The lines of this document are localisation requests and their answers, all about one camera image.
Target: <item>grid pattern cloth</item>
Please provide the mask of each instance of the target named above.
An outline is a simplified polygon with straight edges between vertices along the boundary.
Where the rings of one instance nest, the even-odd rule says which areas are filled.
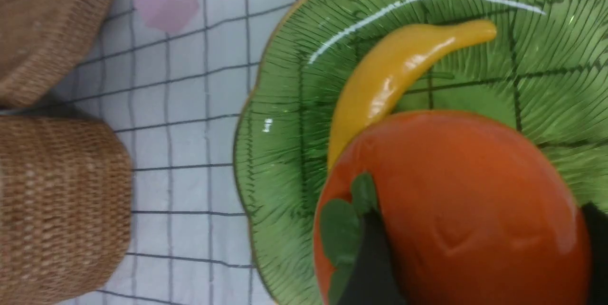
[[[104,288],[65,305],[270,305],[232,171],[262,50],[296,0],[199,0],[180,34],[115,0],[89,56],[33,110],[103,119],[134,161],[132,241]]]

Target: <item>leaf-shaped plate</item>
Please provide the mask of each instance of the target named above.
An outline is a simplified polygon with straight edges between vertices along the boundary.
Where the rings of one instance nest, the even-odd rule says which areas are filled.
[[[608,0],[304,0],[271,38],[235,138],[256,264],[280,305],[321,303],[311,233],[345,80],[401,26],[469,19],[491,19],[498,37],[443,58],[397,110],[469,110],[517,128],[580,203],[608,210]]]

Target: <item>toy orange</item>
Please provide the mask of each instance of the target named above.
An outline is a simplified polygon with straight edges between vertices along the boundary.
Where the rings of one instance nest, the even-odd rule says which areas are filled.
[[[319,213],[369,172],[402,293],[414,305],[583,305],[589,236],[570,190],[513,129],[475,114],[411,112],[358,135],[319,200],[314,262],[328,303],[334,266]]]

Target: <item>green leaf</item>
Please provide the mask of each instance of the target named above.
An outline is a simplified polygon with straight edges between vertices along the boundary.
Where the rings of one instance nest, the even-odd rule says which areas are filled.
[[[330,290],[327,292],[330,305],[337,305],[338,301],[340,301],[340,298],[348,285],[351,274],[352,266],[350,265],[341,266],[334,272],[330,283]]]
[[[335,267],[353,264],[361,242],[359,218],[351,203],[332,199],[321,210],[321,242]]]
[[[593,304],[608,304],[608,216],[587,203],[582,208],[591,241],[591,291]]]
[[[378,196],[371,174],[364,172],[358,175],[350,186],[352,205],[359,216],[378,211]]]

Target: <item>wicker basket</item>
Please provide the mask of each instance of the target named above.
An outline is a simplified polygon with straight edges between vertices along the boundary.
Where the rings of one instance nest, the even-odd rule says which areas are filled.
[[[103,123],[0,117],[0,304],[98,289],[130,243],[131,163]]]
[[[112,0],[0,0],[0,104],[39,100],[93,45]]]

